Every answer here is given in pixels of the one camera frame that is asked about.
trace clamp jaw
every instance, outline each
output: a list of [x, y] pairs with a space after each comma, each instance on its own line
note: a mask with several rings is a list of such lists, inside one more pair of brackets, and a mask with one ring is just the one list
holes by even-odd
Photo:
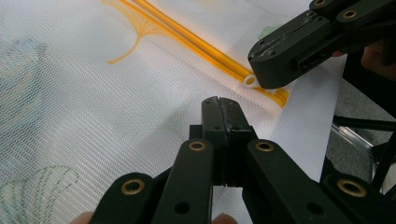
[[396, 0], [314, 0], [309, 10], [258, 41], [248, 61], [264, 89], [291, 83], [337, 50], [384, 39], [382, 64], [396, 63]]
[[396, 203], [357, 177], [332, 173], [320, 185], [276, 143], [258, 139], [240, 105], [202, 101], [173, 167], [117, 179], [91, 224], [202, 223], [211, 220], [212, 187], [243, 188], [254, 223], [396, 223]]

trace finger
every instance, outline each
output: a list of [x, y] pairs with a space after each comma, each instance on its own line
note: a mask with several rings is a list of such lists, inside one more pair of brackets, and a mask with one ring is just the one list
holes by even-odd
[[380, 76], [396, 81], [396, 64], [384, 66], [381, 63], [381, 53], [373, 48], [365, 48], [361, 57], [361, 65]]
[[238, 223], [232, 217], [225, 214], [220, 214], [218, 217], [213, 219], [212, 224], [238, 224]]
[[382, 53], [382, 48], [384, 47], [384, 40], [377, 41], [367, 47], [375, 52]]
[[85, 212], [73, 219], [70, 224], [88, 224], [93, 216], [93, 212]]

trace brass grommet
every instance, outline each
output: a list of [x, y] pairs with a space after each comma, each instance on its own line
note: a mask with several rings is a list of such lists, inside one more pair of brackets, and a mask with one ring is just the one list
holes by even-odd
[[268, 143], [265, 142], [258, 142], [256, 144], [256, 148], [260, 151], [264, 151], [264, 152], [270, 152], [272, 150], [274, 150], [274, 147]]
[[201, 151], [206, 148], [206, 145], [203, 142], [191, 142], [189, 143], [189, 149], [194, 151]]
[[337, 187], [344, 193], [353, 197], [362, 198], [367, 195], [367, 190], [362, 185], [352, 180], [339, 179], [337, 181]]
[[145, 182], [143, 182], [143, 180], [130, 179], [122, 184], [121, 191], [126, 195], [134, 195], [142, 191], [144, 187], [145, 187]]
[[321, 5], [323, 5], [325, 2], [326, 2], [326, 0], [317, 0], [317, 1], [315, 1], [314, 5], [315, 5], [315, 6], [321, 6]]
[[351, 18], [354, 18], [356, 15], [358, 15], [357, 11], [349, 10], [346, 13], [344, 13], [343, 18], [344, 19], [351, 19]]

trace metal rod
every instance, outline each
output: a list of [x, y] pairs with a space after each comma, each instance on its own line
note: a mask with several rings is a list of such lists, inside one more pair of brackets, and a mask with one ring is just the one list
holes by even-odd
[[338, 126], [346, 126], [349, 128], [369, 129], [385, 132], [396, 132], [396, 122], [374, 120], [374, 119], [351, 119], [334, 116], [332, 121]]

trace green embroidery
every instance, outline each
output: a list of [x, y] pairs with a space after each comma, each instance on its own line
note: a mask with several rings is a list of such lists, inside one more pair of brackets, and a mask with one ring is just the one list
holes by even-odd
[[6, 183], [0, 187], [0, 223], [50, 223], [57, 197], [77, 182], [72, 168], [50, 166]]

